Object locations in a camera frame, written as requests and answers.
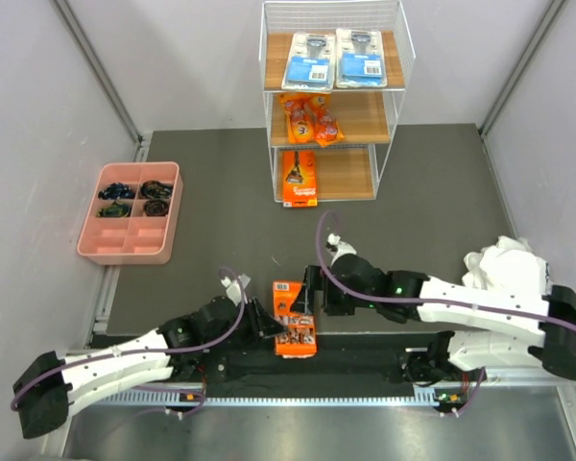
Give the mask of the blue razor blister pack one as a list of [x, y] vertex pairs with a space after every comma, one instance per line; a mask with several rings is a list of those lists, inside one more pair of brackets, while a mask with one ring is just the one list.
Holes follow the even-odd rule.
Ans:
[[294, 33], [281, 89], [330, 93], [334, 87], [335, 64], [335, 35]]

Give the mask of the orange Gillette razor box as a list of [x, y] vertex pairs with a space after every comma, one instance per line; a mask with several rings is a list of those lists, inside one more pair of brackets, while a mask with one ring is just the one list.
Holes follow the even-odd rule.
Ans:
[[318, 205], [316, 157], [311, 150], [282, 153], [281, 198], [284, 207]]

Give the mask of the blue razor blister pack two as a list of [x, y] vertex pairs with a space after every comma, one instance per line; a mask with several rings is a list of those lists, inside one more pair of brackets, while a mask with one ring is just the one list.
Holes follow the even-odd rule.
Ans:
[[339, 88], [382, 88], [387, 74], [378, 30], [338, 28], [335, 82]]

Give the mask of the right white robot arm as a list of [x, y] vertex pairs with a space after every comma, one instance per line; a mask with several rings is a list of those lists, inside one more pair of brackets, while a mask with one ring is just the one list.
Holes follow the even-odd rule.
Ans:
[[486, 367], [542, 367], [576, 381], [576, 293], [555, 285], [547, 294], [505, 294], [468, 288], [424, 273], [384, 272], [337, 234], [325, 243], [332, 261], [307, 267], [289, 309], [311, 315], [323, 296], [328, 316], [352, 316], [368, 308], [405, 324], [453, 324], [429, 345], [428, 367], [442, 380]]

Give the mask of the orange razor pouch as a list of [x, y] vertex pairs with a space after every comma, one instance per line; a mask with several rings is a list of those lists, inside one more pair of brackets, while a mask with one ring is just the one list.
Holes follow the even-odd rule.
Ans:
[[345, 135], [330, 110], [329, 94], [313, 94], [305, 101], [314, 121], [314, 139], [324, 147], [339, 143]]
[[281, 93], [278, 101], [286, 116], [288, 139], [292, 144], [314, 141], [314, 125], [307, 112], [303, 93]]

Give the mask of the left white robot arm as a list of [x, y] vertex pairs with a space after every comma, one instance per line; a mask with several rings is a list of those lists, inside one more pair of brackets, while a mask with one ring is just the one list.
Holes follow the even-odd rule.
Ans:
[[93, 403], [198, 371], [200, 357], [220, 346], [248, 346], [287, 328], [246, 293], [249, 278], [225, 277], [226, 292], [197, 310], [107, 349], [70, 357], [39, 355], [13, 384], [11, 410], [24, 439], [42, 437]]

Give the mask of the orange cartridge box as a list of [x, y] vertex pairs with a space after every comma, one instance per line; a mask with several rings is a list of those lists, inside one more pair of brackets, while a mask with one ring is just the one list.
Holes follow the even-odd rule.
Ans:
[[277, 280], [273, 283], [274, 315], [286, 327], [286, 331], [275, 338], [275, 353], [284, 359], [313, 357], [317, 351], [315, 317], [292, 312], [301, 282]]

